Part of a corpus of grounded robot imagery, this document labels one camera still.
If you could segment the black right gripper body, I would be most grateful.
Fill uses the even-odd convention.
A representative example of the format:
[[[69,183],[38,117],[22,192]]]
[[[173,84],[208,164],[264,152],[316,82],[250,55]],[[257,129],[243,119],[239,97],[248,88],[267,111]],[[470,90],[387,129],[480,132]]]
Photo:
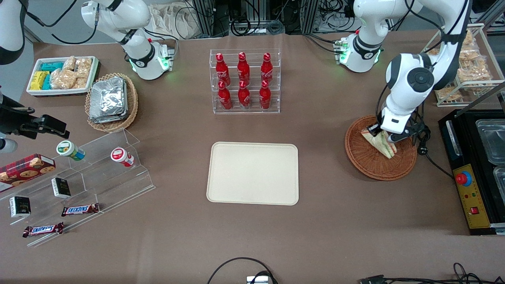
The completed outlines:
[[[35,110],[1,95],[0,131],[6,135],[36,138],[40,118],[33,116]]]

